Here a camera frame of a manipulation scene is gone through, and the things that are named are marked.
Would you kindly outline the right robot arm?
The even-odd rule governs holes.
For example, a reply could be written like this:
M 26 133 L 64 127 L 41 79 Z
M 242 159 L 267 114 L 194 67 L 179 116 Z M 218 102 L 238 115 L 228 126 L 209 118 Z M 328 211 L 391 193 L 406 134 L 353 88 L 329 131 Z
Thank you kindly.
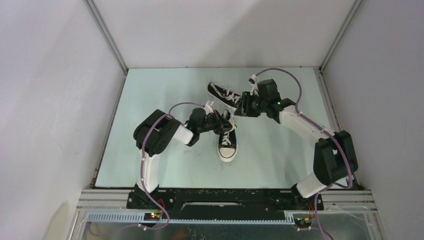
M 293 186 L 291 204 L 297 209 L 304 209 L 310 204 L 311 196 L 342 178 L 348 179 L 347 188 L 352 187 L 358 162 L 351 135 L 347 131 L 337 132 L 319 125 L 304 115 L 297 103 L 288 98 L 281 99 L 273 79 L 258 81 L 253 75 L 249 83 L 252 89 L 242 93 L 234 114 L 254 118 L 265 114 L 294 131 L 314 149 L 312 173 Z

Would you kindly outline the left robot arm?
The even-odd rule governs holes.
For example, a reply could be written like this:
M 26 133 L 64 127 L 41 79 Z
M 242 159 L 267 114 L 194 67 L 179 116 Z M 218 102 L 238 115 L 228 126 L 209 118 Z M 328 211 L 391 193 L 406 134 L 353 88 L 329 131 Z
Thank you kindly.
M 235 125 L 217 110 L 206 110 L 198 107 L 192 110 L 185 123 L 160 109 L 150 114 L 133 133 L 136 147 L 139 150 L 141 165 L 137 185 L 143 191 L 138 201 L 145 208 L 153 208 L 158 202 L 158 194 L 154 192 L 159 186 L 158 157 L 164 152 L 172 140 L 191 147 L 200 139 L 200 134 L 213 132 L 216 135 L 235 129 Z

